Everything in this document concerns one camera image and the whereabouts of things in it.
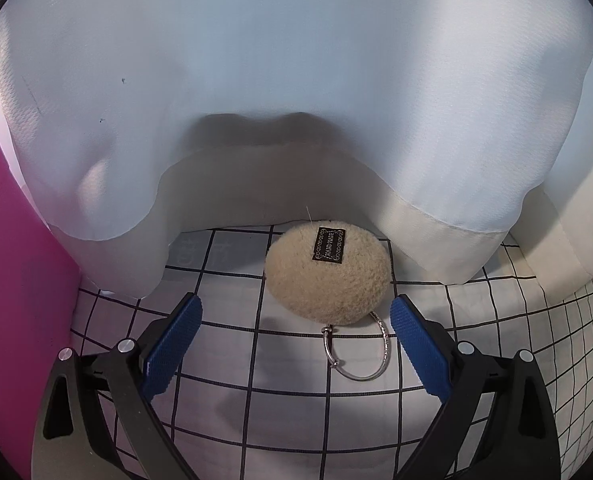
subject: fluffy beige pouch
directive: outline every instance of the fluffy beige pouch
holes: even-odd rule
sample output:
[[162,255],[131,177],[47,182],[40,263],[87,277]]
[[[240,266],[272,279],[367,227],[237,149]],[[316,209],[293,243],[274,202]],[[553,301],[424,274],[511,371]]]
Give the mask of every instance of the fluffy beige pouch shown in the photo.
[[288,310],[333,325],[368,314],[381,302],[392,276],[383,244],[343,222],[291,229],[270,247],[265,274],[272,296]]

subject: silver hoop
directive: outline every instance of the silver hoop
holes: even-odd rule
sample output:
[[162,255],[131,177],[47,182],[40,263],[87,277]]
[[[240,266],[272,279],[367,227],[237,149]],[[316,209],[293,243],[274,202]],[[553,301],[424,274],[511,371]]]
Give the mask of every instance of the silver hoop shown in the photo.
[[383,345],[383,360],[381,361],[381,366],[379,367],[379,370],[375,371],[372,375],[369,375],[366,377],[358,377],[354,374],[347,372],[343,368],[341,368],[341,366],[340,366],[341,361],[339,361],[333,353],[333,332],[334,332],[333,325],[326,325],[325,327],[323,327],[321,329],[321,332],[323,332],[323,345],[325,346],[325,354],[328,357],[328,362],[330,363],[330,367],[337,370],[343,377],[347,377],[348,379],[350,379],[352,381],[372,381],[372,380],[376,379],[383,372],[385,372],[385,369],[387,368],[388,361],[390,361],[390,334],[388,333],[387,328],[385,327],[383,321],[381,321],[381,318],[379,316],[377,316],[377,314],[374,311],[370,312],[370,316],[372,316],[372,318],[377,322],[377,325],[381,329],[384,345]]

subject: white tiled mat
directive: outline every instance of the white tiled mat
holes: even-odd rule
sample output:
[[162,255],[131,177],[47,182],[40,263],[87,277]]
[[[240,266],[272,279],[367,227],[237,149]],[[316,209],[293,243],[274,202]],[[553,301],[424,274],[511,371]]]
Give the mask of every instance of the white tiled mat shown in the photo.
[[[439,408],[393,337],[385,374],[357,383],[331,370],[321,326],[280,306],[264,288],[263,263],[289,226],[182,234],[170,248],[163,281],[133,300],[83,282],[72,344],[83,353],[138,337],[188,291],[204,305],[204,323],[180,373],[152,402],[182,455],[203,480],[389,480],[420,441]],[[559,305],[547,305],[514,240],[465,285],[445,286],[382,239],[393,260],[390,295],[377,308],[390,332],[392,298],[407,294],[428,319],[483,352],[535,353],[559,431],[563,478],[593,449],[593,281]],[[342,327],[334,346],[355,374],[381,360],[378,328]],[[102,405],[130,470],[143,474],[110,396]],[[480,402],[453,471],[468,466],[491,396]]]

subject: white fabric backdrop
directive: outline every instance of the white fabric backdrop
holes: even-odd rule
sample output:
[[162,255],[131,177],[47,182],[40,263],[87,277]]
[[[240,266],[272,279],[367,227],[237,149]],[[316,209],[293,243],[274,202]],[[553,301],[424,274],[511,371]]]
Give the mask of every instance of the white fabric backdrop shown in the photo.
[[[9,0],[0,13],[4,110],[64,236],[111,240],[144,221],[161,175],[214,144],[194,135],[206,116],[308,112],[336,128],[315,145],[365,164],[409,210],[380,216],[407,226],[377,227],[446,282],[476,272],[549,171],[592,54],[586,0]],[[446,227],[439,269],[425,254]]]
[[570,134],[512,234],[552,302],[593,276],[593,58]]

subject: black label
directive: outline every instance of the black label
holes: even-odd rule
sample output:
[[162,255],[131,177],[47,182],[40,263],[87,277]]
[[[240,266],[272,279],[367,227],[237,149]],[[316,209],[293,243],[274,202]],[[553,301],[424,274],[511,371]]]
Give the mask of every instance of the black label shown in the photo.
[[330,229],[319,227],[317,241],[315,241],[315,262],[331,262],[340,264],[343,261],[343,246],[345,245],[345,229]]

